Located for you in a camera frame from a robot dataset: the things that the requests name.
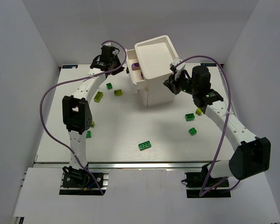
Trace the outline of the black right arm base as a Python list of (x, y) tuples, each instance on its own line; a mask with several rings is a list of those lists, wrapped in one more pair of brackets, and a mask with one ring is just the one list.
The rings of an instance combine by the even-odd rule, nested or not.
[(181, 183), (186, 186), (187, 198), (230, 198), (231, 193), (229, 191), (229, 181), (224, 178), (209, 178), (204, 191), (213, 185), (221, 182), (220, 185), (212, 188), (204, 196), (200, 197), (199, 193), (203, 186), (204, 178), (201, 173), (187, 172), (185, 173), (185, 179), (181, 180)]

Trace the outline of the purple 2x4 lego brick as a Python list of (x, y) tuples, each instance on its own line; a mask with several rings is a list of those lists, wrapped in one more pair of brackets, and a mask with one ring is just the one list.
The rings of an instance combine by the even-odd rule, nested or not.
[(131, 65), (132, 70), (140, 70), (140, 64), (139, 63), (133, 63)]

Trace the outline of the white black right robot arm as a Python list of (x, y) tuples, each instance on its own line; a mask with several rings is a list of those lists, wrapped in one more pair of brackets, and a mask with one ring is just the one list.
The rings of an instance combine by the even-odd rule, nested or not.
[(234, 154), (229, 160), (205, 165), (211, 178), (235, 177), (244, 180), (269, 169), (271, 142), (249, 131), (228, 111), (223, 97), (211, 88), (210, 72), (205, 66), (195, 66), (192, 74), (185, 69), (175, 70), (163, 83), (174, 94), (181, 91), (192, 96), (194, 104), (211, 119), (230, 142)]

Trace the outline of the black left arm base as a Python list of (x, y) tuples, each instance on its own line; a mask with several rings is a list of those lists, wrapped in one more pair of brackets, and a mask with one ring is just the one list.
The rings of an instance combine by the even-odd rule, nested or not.
[(71, 166), (64, 166), (62, 170), (63, 176), (59, 195), (102, 196), (106, 192), (108, 174), (94, 172), (91, 176), (85, 170), (74, 169)]

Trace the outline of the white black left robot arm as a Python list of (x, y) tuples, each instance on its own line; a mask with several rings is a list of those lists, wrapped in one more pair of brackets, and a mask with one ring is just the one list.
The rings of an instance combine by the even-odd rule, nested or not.
[(88, 76), (79, 88), (71, 95), (62, 99), (63, 123), (70, 138), (71, 154), (69, 166), (81, 169), (88, 165), (86, 157), (86, 133), (91, 127), (92, 114), (89, 103), (99, 86), (108, 77), (107, 74), (95, 76), (103, 71), (113, 70), (121, 65), (116, 54), (118, 48), (110, 42), (101, 47), (101, 54), (96, 56), (90, 65)]

